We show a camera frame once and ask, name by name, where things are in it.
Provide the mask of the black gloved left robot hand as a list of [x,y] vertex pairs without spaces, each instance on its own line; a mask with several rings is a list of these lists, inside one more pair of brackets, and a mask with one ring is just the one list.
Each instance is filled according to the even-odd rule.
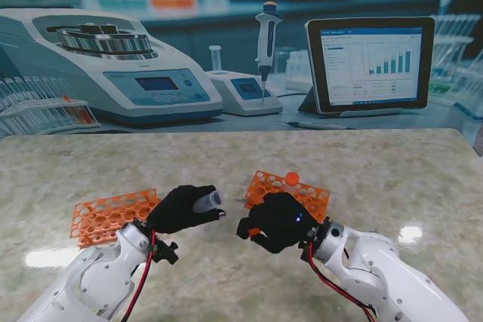
[[193,211],[194,203],[216,189],[209,186],[178,186],[170,191],[152,210],[146,219],[146,226],[157,233],[173,234],[186,228],[222,219],[226,212],[215,208],[203,213]]

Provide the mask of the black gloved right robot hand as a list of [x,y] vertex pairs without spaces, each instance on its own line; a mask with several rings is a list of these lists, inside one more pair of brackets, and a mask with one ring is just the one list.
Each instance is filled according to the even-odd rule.
[[287,192],[269,193],[238,224],[236,235],[277,254],[307,238],[319,223]]

